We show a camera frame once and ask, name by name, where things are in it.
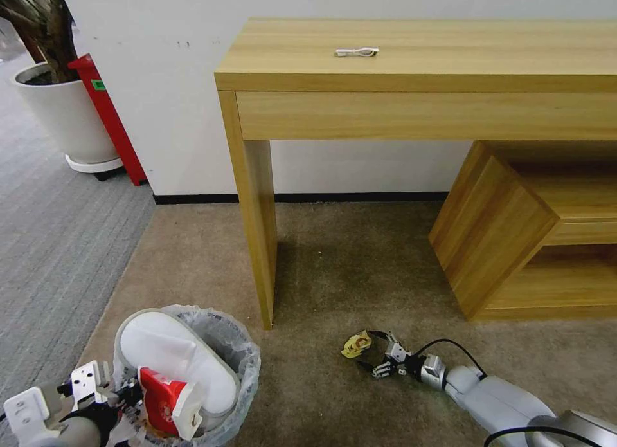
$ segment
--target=potted plant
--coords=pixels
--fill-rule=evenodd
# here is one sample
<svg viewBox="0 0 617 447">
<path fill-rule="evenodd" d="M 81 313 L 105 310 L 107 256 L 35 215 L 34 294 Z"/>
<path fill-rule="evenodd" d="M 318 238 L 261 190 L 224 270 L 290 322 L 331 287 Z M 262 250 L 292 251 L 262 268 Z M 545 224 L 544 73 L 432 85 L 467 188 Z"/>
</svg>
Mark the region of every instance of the potted plant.
<svg viewBox="0 0 617 447">
<path fill-rule="evenodd" d="M 80 172 L 121 166 L 103 123 L 75 71 L 72 16 L 64 0 L 0 0 L 0 17 L 38 47 L 44 62 L 18 72 L 13 84 Z"/>
</svg>

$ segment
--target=floor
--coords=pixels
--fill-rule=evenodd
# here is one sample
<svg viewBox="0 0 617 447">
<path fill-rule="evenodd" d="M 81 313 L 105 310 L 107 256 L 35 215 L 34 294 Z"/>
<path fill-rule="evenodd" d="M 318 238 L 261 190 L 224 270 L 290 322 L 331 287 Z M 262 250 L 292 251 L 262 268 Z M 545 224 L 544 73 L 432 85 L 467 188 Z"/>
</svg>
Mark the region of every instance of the floor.
<svg viewBox="0 0 617 447">
<path fill-rule="evenodd" d="M 134 311 L 197 304 L 233 314 L 262 348 L 260 388 L 236 446 L 479 447 L 485 433 L 409 377 L 374 381 L 340 355 L 349 335 L 438 337 L 556 412 L 617 422 L 617 320 L 466 322 L 427 241 L 439 202 L 278 204 L 274 329 L 262 331 L 238 205 L 159 206 L 82 360 L 111 358 Z M 446 344 L 446 364 L 467 364 Z"/>
<path fill-rule="evenodd" d="M 30 64 L 0 62 L 0 403 L 69 376 L 154 210 L 148 185 L 67 166 L 9 84 Z"/>
</svg>

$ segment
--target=wooden shelf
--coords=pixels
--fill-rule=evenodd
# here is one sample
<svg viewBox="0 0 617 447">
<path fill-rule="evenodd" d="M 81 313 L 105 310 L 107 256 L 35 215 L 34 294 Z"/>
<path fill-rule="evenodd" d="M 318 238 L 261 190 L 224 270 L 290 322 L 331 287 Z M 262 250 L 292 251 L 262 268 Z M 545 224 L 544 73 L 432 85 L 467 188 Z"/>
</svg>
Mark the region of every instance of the wooden shelf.
<svg viewBox="0 0 617 447">
<path fill-rule="evenodd" d="M 538 143 L 475 142 L 429 240 L 467 318 L 615 316 L 617 147 Z"/>
<path fill-rule="evenodd" d="M 617 306 L 615 253 L 614 245 L 545 246 L 487 309 Z"/>
<path fill-rule="evenodd" d="M 564 222 L 617 221 L 617 165 L 514 165 Z"/>
</svg>

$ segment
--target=white plant pot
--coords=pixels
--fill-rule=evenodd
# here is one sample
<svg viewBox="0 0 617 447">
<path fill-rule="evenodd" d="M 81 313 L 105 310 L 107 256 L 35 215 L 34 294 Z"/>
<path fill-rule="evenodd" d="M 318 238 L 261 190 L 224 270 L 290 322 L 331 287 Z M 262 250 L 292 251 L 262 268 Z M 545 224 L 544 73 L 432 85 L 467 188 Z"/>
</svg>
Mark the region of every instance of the white plant pot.
<svg viewBox="0 0 617 447">
<path fill-rule="evenodd" d="M 48 70 L 47 63 L 36 64 L 18 72 L 13 84 L 60 151 L 69 158 L 69 165 L 77 164 L 71 168 L 79 172 L 101 172 L 97 169 L 122 166 L 81 80 L 45 86 L 25 84 Z"/>
</svg>

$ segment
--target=wall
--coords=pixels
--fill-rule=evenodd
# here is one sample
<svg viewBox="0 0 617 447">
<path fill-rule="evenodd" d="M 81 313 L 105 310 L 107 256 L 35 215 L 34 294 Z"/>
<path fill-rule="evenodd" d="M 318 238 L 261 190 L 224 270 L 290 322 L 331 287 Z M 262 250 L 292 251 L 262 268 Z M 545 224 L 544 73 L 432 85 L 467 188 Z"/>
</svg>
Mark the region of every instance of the wall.
<svg viewBox="0 0 617 447">
<path fill-rule="evenodd" d="M 617 17 L 617 0 L 66 1 L 158 195 L 235 192 L 212 72 L 249 16 Z M 275 191 L 447 190 L 468 147 L 277 142 Z"/>
</svg>

